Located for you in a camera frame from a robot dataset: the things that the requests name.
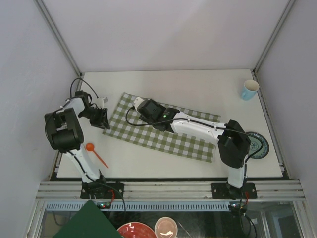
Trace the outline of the green white checkered cloth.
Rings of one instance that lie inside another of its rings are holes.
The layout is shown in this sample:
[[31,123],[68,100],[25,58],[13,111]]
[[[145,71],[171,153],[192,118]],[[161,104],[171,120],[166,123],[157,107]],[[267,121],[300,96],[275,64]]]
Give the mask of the green white checkered cloth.
[[135,99],[136,96],[132,94],[124,92],[121,95],[109,120],[110,129],[105,129],[104,135],[172,155],[209,163],[213,161],[215,145],[202,139],[186,134],[162,132],[152,126],[129,125],[125,115]]

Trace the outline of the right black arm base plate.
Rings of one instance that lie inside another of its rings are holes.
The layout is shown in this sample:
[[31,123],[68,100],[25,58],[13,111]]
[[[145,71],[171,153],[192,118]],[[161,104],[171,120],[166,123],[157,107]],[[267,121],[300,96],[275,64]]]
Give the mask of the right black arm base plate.
[[257,199],[258,195],[254,183],[246,183],[241,188],[235,188],[229,185],[227,182],[212,183],[211,191],[213,199],[240,199],[243,194],[243,199],[246,199],[246,195],[250,199]]

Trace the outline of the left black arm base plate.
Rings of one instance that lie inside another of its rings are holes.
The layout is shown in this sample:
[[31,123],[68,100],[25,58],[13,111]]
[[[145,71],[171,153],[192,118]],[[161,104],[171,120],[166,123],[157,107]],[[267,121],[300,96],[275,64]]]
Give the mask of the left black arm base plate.
[[99,184],[95,182],[81,183],[81,199],[120,199],[124,193],[124,184]]

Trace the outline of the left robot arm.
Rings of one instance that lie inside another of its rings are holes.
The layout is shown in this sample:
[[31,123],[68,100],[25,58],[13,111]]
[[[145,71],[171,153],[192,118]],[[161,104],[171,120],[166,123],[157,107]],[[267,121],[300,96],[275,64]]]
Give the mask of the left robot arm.
[[88,155],[79,119],[88,119],[92,127],[109,129],[107,101],[106,97],[97,97],[93,101],[87,92],[77,91],[59,109],[44,116],[45,134],[51,147],[70,158],[83,183],[97,181],[91,187],[91,193],[97,198],[108,194],[108,185],[100,181],[102,173]]

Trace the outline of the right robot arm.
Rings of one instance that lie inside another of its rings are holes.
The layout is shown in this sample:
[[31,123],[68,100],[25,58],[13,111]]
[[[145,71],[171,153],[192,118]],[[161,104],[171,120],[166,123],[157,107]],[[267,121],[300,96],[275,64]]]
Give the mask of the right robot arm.
[[238,122],[230,120],[228,123],[219,123],[199,119],[140,97],[134,100],[133,106],[146,125],[160,131],[194,136],[218,146],[220,159],[228,166],[228,194],[232,199],[243,198],[251,141]]

